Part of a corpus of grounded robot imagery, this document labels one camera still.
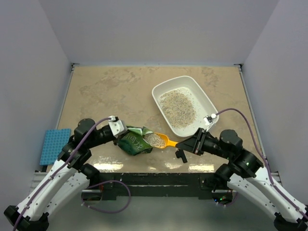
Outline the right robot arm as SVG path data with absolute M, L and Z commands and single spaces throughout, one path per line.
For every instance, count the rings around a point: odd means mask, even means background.
M 212 190 L 227 187 L 235 190 L 273 219 L 279 231 L 308 229 L 308 207 L 291 196 L 263 163 L 243 148 L 243 141 L 234 130 L 224 130 L 215 138 L 199 128 L 176 147 L 196 155 L 206 152 L 228 160 L 206 182 Z

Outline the black bag clip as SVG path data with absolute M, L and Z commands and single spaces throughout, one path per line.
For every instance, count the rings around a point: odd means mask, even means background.
M 183 163 L 188 162 L 185 152 L 182 149 L 176 150 L 175 155 L 176 155 L 176 158 L 181 159 Z

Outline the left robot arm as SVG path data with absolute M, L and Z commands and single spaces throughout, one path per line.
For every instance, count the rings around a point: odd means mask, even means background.
M 4 215 L 13 230 L 47 230 L 54 214 L 76 194 L 99 185 L 99 170 L 87 163 L 91 148 L 115 141 L 127 131 L 118 117 L 110 116 L 105 120 L 108 124 L 101 129 L 97 128 L 99 122 L 90 118 L 80 120 L 44 179 L 26 199 L 5 209 Z

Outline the yellow plastic scoop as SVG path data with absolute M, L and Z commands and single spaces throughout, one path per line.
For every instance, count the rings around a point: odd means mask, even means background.
M 167 147 L 176 147 L 178 142 L 172 141 L 169 139 L 167 135 L 160 134 L 160 133 L 148 133 L 144 135 L 144 140 L 152 147 L 165 149 Z

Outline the green litter bag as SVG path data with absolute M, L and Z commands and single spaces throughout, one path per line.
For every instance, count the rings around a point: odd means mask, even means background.
M 147 127 L 127 126 L 127 131 L 114 141 L 114 145 L 131 156 L 148 154 L 153 147 L 144 139 L 144 136 L 152 133 L 153 131 Z

